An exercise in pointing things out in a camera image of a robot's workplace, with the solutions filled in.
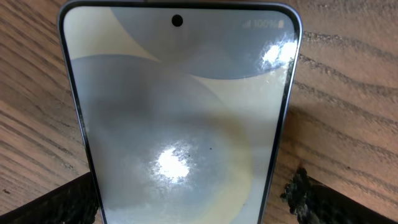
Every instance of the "battery icon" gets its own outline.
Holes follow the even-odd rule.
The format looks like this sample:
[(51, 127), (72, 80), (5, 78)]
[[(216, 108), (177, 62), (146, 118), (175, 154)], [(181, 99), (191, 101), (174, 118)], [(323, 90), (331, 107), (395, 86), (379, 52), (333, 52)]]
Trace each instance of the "battery icon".
[(284, 21), (283, 20), (280, 20), (279, 22), (278, 22), (278, 28), (283, 28), (284, 27)]

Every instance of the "phone bezel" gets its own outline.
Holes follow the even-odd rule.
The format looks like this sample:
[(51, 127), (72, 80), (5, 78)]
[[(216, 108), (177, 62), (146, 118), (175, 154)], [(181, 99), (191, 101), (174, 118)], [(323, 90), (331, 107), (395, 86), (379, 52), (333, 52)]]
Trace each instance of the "phone bezel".
[(272, 175), (274, 173), (276, 157), (279, 148), (280, 137), (282, 135), (284, 121), (286, 117), (287, 108), (289, 105), (290, 92), (292, 89), (293, 79), (295, 68), (297, 64), (297, 59), (299, 56), (300, 44), (302, 39), (302, 23), (300, 16), (297, 12), (288, 5), (279, 4), (279, 3), (269, 3), (269, 2), (136, 2), (136, 1), (102, 1), (102, 0), (72, 0), (67, 2), (62, 6), (58, 15), (58, 32), (60, 35), (63, 59), (65, 61), (65, 65), (67, 68), (67, 73), (69, 77), (70, 86), (72, 89), (73, 101), (76, 108), (77, 118), (80, 126), (81, 135), (83, 138), (83, 143), (86, 149), (86, 155), (88, 159), (88, 164), (91, 171), (91, 176), (94, 181), (94, 186), (96, 190), (96, 194), (98, 196), (98, 201), (101, 210), (101, 216), (103, 219), (103, 223), (107, 224), (105, 212), (102, 204), (100, 189), (98, 186), (98, 181), (96, 179), (95, 168), (93, 164), (93, 160), (91, 157), (90, 146), (87, 140), (86, 131), (84, 127), (83, 117), (81, 115), (81, 108), (79, 104), (79, 99), (77, 97), (77, 90), (75, 85), (75, 79), (73, 77), (71, 61), (68, 54), (68, 47), (65, 40), (65, 36), (63, 33), (63, 20), (67, 12), (74, 7), (79, 6), (103, 6), (103, 7), (154, 7), (154, 8), (174, 8), (174, 9), (235, 9), (235, 10), (253, 10), (253, 11), (279, 11), (286, 14), (293, 22), (295, 35), (298, 40), (298, 45), (295, 53), (294, 62), (290, 65), (288, 69), (287, 80), (284, 95), (282, 98), (282, 104), (280, 107), (279, 118), (277, 122), (277, 129), (274, 137), (274, 144), (272, 147), (271, 157), (269, 161), (269, 167), (267, 171), (266, 184), (264, 186), (264, 192), (262, 195), (262, 201), (260, 206), (260, 212), (257, 224), (261, 224), (264, 218), (264, 212), (266, 208), (266, 202), (269, 195), (269, 189), (271, 186)]

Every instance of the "phone screen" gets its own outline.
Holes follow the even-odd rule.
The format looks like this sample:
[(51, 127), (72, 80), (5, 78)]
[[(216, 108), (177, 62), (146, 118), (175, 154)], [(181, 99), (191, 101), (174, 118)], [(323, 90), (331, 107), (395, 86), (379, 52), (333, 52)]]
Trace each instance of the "phone screen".
[(106, 222), (259, 222), (299, 19), (273, 10), (78, 6), (61, 23)]

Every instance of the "front camera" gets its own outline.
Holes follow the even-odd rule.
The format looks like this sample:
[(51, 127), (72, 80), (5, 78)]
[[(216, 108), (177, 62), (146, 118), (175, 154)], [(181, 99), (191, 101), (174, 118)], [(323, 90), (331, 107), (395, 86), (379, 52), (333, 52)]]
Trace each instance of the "front camera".
[(174, 15), (172, 18), (172, 24), (175, 27), (180, 27), (182, 25), (182, 17), (180, 15)]

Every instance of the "wooden table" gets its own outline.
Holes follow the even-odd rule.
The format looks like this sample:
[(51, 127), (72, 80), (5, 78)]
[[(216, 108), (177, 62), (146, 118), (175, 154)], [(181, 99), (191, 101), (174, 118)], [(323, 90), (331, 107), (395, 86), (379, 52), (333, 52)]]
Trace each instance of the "wooden table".
[[(89, 171), (57, 35), (64, 1), (0, 1), (0, 214)], [(296, 223), (279, 195), (300, 163), (398, 220), (398, 1), (284, 2), (305, 32), (266, 223)]]

